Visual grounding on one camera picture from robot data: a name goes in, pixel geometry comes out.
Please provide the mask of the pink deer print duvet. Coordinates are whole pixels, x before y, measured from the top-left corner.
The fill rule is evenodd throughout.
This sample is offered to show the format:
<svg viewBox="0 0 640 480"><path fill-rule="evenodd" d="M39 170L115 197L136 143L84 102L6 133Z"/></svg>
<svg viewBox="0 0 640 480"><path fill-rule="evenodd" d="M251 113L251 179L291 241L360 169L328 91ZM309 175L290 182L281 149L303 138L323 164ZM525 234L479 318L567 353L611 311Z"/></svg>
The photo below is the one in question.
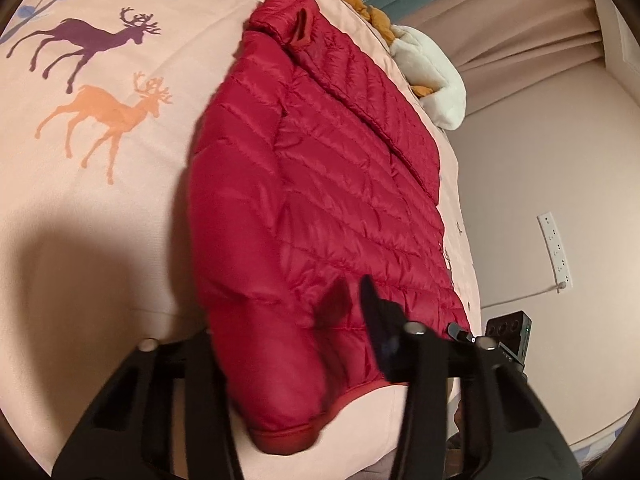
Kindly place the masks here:
<svg viewBox="0 0 640 480"><path fill-rule="evenodd" d="M50 469L142 339L203 324L182 177L262 0L24 0L1 47L1 409ZM378 32L322 13L399 90Z"/></svg>

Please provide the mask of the white goose plush toy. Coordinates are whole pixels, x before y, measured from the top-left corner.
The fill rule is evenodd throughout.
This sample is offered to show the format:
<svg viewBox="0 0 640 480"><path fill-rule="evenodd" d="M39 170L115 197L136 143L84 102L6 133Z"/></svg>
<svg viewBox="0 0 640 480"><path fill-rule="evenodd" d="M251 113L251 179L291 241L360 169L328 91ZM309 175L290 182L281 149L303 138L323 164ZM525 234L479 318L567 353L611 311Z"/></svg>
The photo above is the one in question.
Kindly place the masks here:
<svg viewBox="0 0 640 480"><path fill-rule="evenodd" d="M432 123L448 131L459 128L466 115L465 85L436 42L420 30L394 25L382 10L368 6L363 0L343 1L385 40L390 55Z"/></svg>

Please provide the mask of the white power strip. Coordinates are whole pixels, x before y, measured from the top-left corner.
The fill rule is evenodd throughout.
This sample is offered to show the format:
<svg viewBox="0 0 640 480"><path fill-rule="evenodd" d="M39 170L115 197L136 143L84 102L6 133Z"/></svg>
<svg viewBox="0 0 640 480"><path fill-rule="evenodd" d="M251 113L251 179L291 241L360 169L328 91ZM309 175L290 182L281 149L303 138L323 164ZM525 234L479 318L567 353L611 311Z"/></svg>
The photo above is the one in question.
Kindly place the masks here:
<svg viewBox="0 0 640 480"><path fill-rule="evenodd" d="M558 292L568 292L573 288L573 279L570 275L570 268L559 228L551 212L545 212L537 217L544 244L552 265L552 272Z"/></svg>

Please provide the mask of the red puffer jacket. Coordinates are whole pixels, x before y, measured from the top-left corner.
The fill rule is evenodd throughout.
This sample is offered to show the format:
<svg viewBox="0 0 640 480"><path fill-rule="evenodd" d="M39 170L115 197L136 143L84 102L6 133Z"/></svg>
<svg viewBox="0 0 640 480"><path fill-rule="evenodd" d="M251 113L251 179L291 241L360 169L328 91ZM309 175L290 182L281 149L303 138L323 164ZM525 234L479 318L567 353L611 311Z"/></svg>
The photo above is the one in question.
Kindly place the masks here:
<svg viewBox="0 0 640 480"><path fill-rule="evenodd" d="M380 388L359 305L466 323L444 256L437 144L316 0L265 0L204 113L189 178L193 277L230 400L262 452L310 448Z"/></svg>

